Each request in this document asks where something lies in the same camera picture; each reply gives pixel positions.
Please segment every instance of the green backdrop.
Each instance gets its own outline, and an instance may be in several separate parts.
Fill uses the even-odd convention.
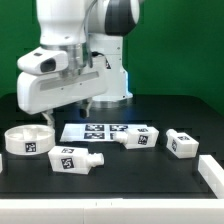
[[[130,90],[196,96],[224,114],[224,1],[145,0],[141,13],[125,38]],[[17,59],[39,46],[35,1],[0,0],[0,29],[2,96],[16,92]]]

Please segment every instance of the black table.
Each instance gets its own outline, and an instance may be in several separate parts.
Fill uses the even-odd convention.
[[[21,111],[16,94],[2,97],[0,108],[0,198],[215,198],[197,166],[199,154],[211,154],[223,166],[224,118],[198,98],[137,95],[128,106],[92,109],[88,119],[80,118],[77,104],[56,109],[57,145],[88,147],[90,153],[104,155],[105,165],[87,176],[53,172],[47,153],[25,157],[6,152],[6,130],[46,121],[40,114]],[[128,151],[116,142],[62,143],[66,123],[147,124],[160,133],[154,148]],[[199,141],[194,159],[178,159],[166,149],[170,128]]]

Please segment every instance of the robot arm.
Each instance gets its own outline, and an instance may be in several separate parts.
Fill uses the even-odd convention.
[[[88,63],[88,33],[126,35],[137,24],[139,1],[36,1],[41,47],[18,60],[20,108],[35,114],[104,93],[105,58]]]

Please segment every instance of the printed marker sheet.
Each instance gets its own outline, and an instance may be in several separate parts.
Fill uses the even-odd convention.
[[[113,135],[117,131],[124,131],[127,128],[146,127],[145,124],[66,124],[60,142],[113,141]]]

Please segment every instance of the white bottle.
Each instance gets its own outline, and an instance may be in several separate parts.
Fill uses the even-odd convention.
[[[88,174],[91,167],[104,164],[102,153],[89,154],[86,148],[55,146],[48,156],[57,172]]]
[[[116,132],[114,141],[123,143],[126,149],[154,147],[159,131],[154,127],[128,128],[124,132]]]
[[[168,137],[166,147],[178,158],[192,158],[196,156],[199,143],[186,133],[177,133],[173,129],[166,132]]]

